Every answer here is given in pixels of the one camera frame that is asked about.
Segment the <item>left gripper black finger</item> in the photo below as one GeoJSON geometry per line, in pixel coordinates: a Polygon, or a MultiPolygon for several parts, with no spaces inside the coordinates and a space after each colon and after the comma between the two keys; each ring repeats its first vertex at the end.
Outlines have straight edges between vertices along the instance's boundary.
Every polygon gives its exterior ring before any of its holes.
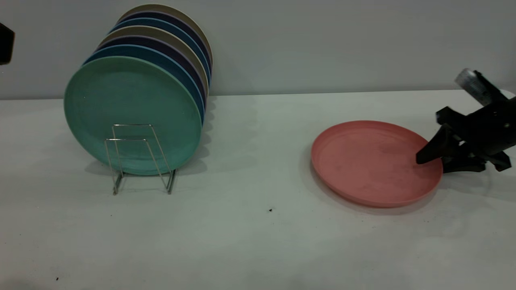
{"type": "Polygon", "coordinates": [[[0,23],[0,65],[11,62],[15,42],[15,32],[0,23]]]}

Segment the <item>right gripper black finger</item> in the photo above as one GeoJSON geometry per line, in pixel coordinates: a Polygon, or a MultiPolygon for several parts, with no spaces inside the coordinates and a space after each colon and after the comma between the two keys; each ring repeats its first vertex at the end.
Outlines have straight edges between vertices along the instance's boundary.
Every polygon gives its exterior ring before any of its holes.
{"type": "Polygon", "coordinates": [[[442,125],[435,136],[416,154],[418,164],[426,164],[442,157],[453,157],[459,154],[459,140],[448,125],[442,125]]]}
{"type": "Polygon", "coordinates": [[[483,172],[485,161],[476,157],[443,157],[443,172],[483,172]]]}

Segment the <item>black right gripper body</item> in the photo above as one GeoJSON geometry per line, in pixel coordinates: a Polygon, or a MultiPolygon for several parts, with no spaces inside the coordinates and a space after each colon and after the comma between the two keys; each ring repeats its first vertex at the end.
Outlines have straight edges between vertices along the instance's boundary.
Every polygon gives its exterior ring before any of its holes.
{"type": "Polygon", "coordinates": [[[437,123],[448,125],[460,142],[455,157],[483,159],[498,172],[511,168],[504,151],[515,146],[515,115],[515,99],[496,101],[467,115],[450,107],[436,113],[437,123]]]}

